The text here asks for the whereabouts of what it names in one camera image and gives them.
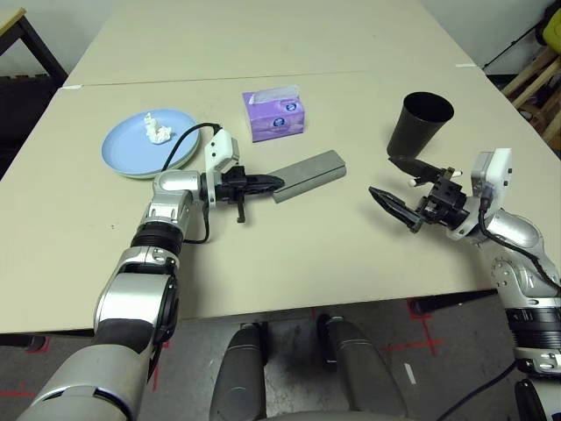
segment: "black cable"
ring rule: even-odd
[[[181,145],[181,142],[192,132],[195,130],[201,129],[203,127],[212,127],[214,134],[216,135],[221,129],[222,126],[216,123],[200,123],[198,125],[194,125],[193,127],[188,128],[175,142],[174,148],[172,152],[169,153],[167,156],[166,163],[162,167],[160,172],[166,171],[167,167],[169,167],[169,163],[172,161],[177,149]],[[204,222],[204,238],[203,239],[184,239],[183,243],[186,244],[202,244],[205,243],[209,239],[210,235],[210,224],[209,224],[209,203],[205,200],[202,204],[202,220]]]
[[[204,202],[202,204],[202,220],[204,221],[204,238],[203,239],[184,239],[183,242],[186,244],[202,244],[206,243],[210,235],[210,224],[209,224],[209,203]]]
[[[538,22],[537,24],[535,24],[534,26],[532,26],[531,28],[529,28],[525,33],[523,33],[520,37],[518,37],[517,39],[515,39],[514,41],[510,42],[510,45],[507,46],[504,50],[502,50],[500,53],[498,53],[497,55],[495,55],[491,61],[489,61],[488,63],[485,63],[483,65],[483,67],[481,68],[481,70],[485,70],[486,68],[488,68],[493,62],[495,62],[499,57],[501,57],[506,51],[508,51],[510,48],[512,48],[513,46],[515,46],[516,44],[518,44],[518,42],[524,38],[526,35],[528,35],[530,32],[534,31],[536,29],[536,27],[538,25],[540,25],[540,22]]]
[[[483,392],[484,390],[489,389],[491,386],[494,386],[495,384],[500,382],[502,379],[504,379],[506,376],[508,376],[515,368],[516,368],[516,361],[514,361],[510,366],[508,366],[508,368],[505,371],[503,371],[502,373],[497,375],[495,378],[493,378],[489,382],[479,386],[474,391],[472,391],[472,392],[468,393],[467,395],[465,395],[464,397],[462,397],[459,401],[457,401],[454,405],[452,405],[444,414],[442,414],[440,417],[438,417],[437,421],[444,421],[452,412],[455,412],[464,403],[468,402],[469,400],[471,400],[473,397],[475,397],[479,393]]]
[[[558,295],[561,295],[561,286],[557,285],[551,278],[545,273],[543,270],[542,265],[540,264],[539,259],[534,254],[524,250],[519,246],[515,246],[514,244],[508,243],[506,240],[500,238],[497,235],[492,234],[489,232],[485,226],[485,213],[491,206],[491,199],[489,197],[485,197],[484,195],[481,196],[481,202],[479,203],[479,214],[478,214],[478,227],[479,230],[483,235],[485,235],[488,239],[494,241],[497,244],[500,244],[503,247],[506,247],[510,250],[520,253],[523,256],[526,256],[536,268],[537,273],[542,277],[543,281],[547,283],[550,287],[556,290]]]
[[[203,127],[212,127],[212,129],[214,130],[214,134],[217,134],[220,129],[222,129],[222,127],[220,125],[217,125],[216,123],[200,123],[198,125],[194,125],[193,127],[188,128],[178,139],[177,142],[175,142],[174,148],[172,149],[172,152],[169,153],[169,156],[166,159],[166,163],[164,164],[164,166],[162,167],[161,171],[166,171],[167,167],[169,167],[169,163],[172,161],[175,153],[177,152],[177,149],[179,149],[179,146],[181,145],[181,142],[192,132],[194,132],[195,130],[199,130]]]

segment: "black wire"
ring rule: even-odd
[[[181,142],[192,132],[194,132],[195,130],[201,129],[203,127],[212,127],[212,129],[214,130],[214,134],[217,134],[218,131],[222,128],[220,125],[217,125],[216,123],[200,123],[198,125],[194,125],[193,127],[188,128],[178,139],[177,142],[175,142],[174,148],[172,149],[172,152],[169,153],[169,156],[167,156],[166,159],[166,163],[164,164],[164,166],[162,167],[161,171],[166,171],[167,167],[169,167],[169,163],[172,161],[175,153],[177,152],[177,149],[179,149],[179,146],[181,145]]]
[[[455,412],[464,403],[468,402],[470,399],[472,399],[473,397],[475,397],[476,395],[478,395],[482,391],[487,390],[491,386],[494,386],[495,384],[500,382],[502,379],[504,379],[506,376],[508,376],[515,368],[516,368],[516,361],[514,361],[510,366],[508,366],[508,368],[505,371],[503,371],[502,373],[497,375],[495,378],[493,378],[489,382],[479,386],[473,392],[470,392],[467,395],[465,395],[464,397],[462,397],[459,401],[457,401],[454,405],[452,405],[444,414],[442,414],[440,417],[438,417],[437,421],[444,421],[452,412]]]
[[[150,380],[150,377],[152,377],[152,374],[156,369],[156,366],[158,365],[160,354],[161,354],[161,344],[157,345],[156,349],[154,349],[154,356],[152,357],[150,363],[148,364],[148,378],[146,379],[146,382],[148,382]]]
[[[210,224],[209,224],[209,203],[204,202],[202,204],[202,220],[204,221],[204,238],[203,239],[184,239],[183,242],[186,244],[202,244],[206,243],[210,235]]]
[[[193,127],[188,128],[175,142],[174,148],[172,152],[169,153],[166,159],[166,163],[162,167],[160,172],[166,171],[167,167],[169,167],[169,163],[172,161],[177,149],[181,145],[181,142],[192,132],[195,130],[201,129],[203,127],[212,127],[214,134],[216,135],[221,129],[221,125],[217,125],[216,123],[200,123],[198,125],[194,125]],[[209,203],[205,200],[202,204],[202,220],[204,222],[204,238],[203,239],[184,239],[183,243],[186,244],[202,244],[205,243],[209,239],[210,235],[210,224],[209,224]]]
[[[485,70],[486,68],[488,68],[494,61],[496,61],[499,57],[501,57],[506,51],[508,51],[510,48],[512,48],[513,46],[515,46],[516,44],[518,44],[518,42],[524,38],[526,35],[528,35],[530,32],[534,31],[534,29],[536,29],[536,27],[538,25],[540,25],[541,21],[538,22],[537,24],[535,24],[534,26],[532,26],[531,28],[529,28],[525,33],[523,33],[520,37],[518,37],[517,39],[515,39],[514,41],[510,42],[510,45],[507,46],[504,50],[502,50],[500,53],[498,53],[497,55],[495,55],[493,57],[493,59],[491,61],[489,61],[488,63],[485,63],[483,65],[483,67],[481,68],[481,70]]]
[[[556,290],[557,294],[561,294],[561,286],[557,285],[554,281],[551,280],[551,278],[545,273],[545,271],[543,270],[542,265],[540,264],[539,259],[537,258],[537,256],[535,256],[534,254],[527,252],[526,250],[524,250],[521,247],[515,246],[514,244],[510,244],[507,241],[505,241],[504,239],[501,239],[499,236],[492,234],[491,232],[489,232],[487,230],[487,228],[485,227],[485,212],[486,209],[484,206],[480,206],[479,207],[479,215],[478,215],[478,226],[479,226],[479,230],[481,231],[481,233],[483,235],[485,235],[488,239],[494,241],[497,244],[500,244],[501,246],[504,246],[506,248],[509,248],[510,250],[513,250],[515,252],[518,252],[520,254],[522,254],[523,256],[526,256],[528,259],[530,259],[530,261],[534,264],[534,267],[536,268],[536,271],[538,274],[540,274],[540,276],[542,277],[543,281],[545,283],[547,283],[549,286],[551,286],[554,290]]]

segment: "black cup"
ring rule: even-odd
[[[438,129],[454,116],[454,107],[441,96],[413,92],[403,100],[400,119],[387,145],[389,156],[415,158]]]

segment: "table leg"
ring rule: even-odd
[[[22,29],[18,25],[13,25],[6,32],[0,36],[0,54],[10,48],[14,42],[21,38],[23,35]]]
[[[17,25],[23,31],[21,40],[24,41],[29,51],[32,52],[39,63],[41,63],[41,66],[43,66],[47,73],[53,78],[56,87],[61,87],[64,81],[67,80],[67,72],[64,71],[64,68],[62,68],[60,63],[54,58],[53,53],[51,53],[43,42],[43,39],[35,32],[33,26],[25,16],[19,19]]]

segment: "floor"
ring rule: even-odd
[[[269,314],[184,321],[163,350],[146,387],[139,415],[150,419],[208,419],[220,361],[240,323],[268,319],[271,356],[266,365],[267,415],[301,410],[345,410],[337,375],[323,371],[316,317],[328,312],[354,322],[378,347],[405,396],[409,416],[434,420],[513,360],[512,339],[497,296],[412,316],[405,300],[338,305]],[[16,419],[54,370],[88,339],[52,338],[27,353],[0,347],[0,421]],[[408,363],[414,380],[408,377]],[[450,420],[517,420],[514,372],[474,398]]]

